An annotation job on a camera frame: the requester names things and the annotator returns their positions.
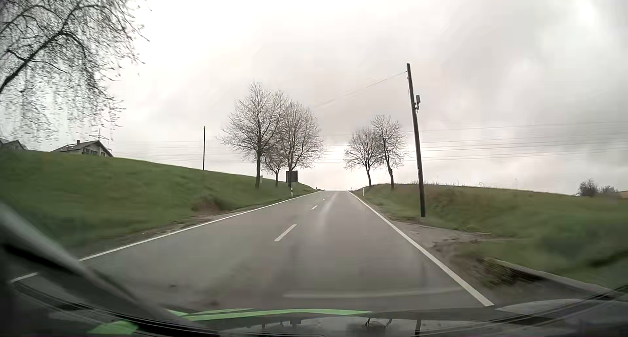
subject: windshield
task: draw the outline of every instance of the windshield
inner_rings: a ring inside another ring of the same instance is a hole
[[[0,201],[205,320],[615,299],[623,2],[2,0]]]

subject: asphalt road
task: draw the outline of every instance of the asphalt road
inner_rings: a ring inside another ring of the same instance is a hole
[[[320,191],[84,262],[193,311],[486,304],[428,255],[347,191]]]

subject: grassy hill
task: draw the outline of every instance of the grassy hill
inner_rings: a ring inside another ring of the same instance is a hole
[[[425,219],[417,185],[375,185],[365,197],[397,220],[504,238],[474,245],[481,255],[608,287],[628,284],[626,199],[441,185],[425,193]]]
[[[0,199],[69,247],[290,197],[255,178],[141,160],[0,152]],[[294,195],[315,191],[296,184]]]

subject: house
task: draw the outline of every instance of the house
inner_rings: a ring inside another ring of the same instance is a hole
[[[91,154],[93,156],[113,157],[114,155],[102,144],[101,141],[87,141],[81,142],[77,140],[76,143],[71,143],[63,147],[52,150],[51,152],[64,152],[71,154]]]
[[[12,150],[28,150],[20,140],[9,141],[6,139],[0,139],[0,149],[12,149]]]

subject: sky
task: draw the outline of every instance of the sky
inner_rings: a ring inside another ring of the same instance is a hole
[[[343,169],[350,134],[377,114],[403,125],[416,181],[406,63],[421,95],[427,182],[573,194],[579,182],[628,189],[626,0],[149,0],[136,49],[110,85],[114,156],[255,174],[216,136],[247,84],[310,107],[323,158],[299,180],[367,184]],[[30,145],[51,150],[94,130]],[[374,183],[388,182],[384,169]]]

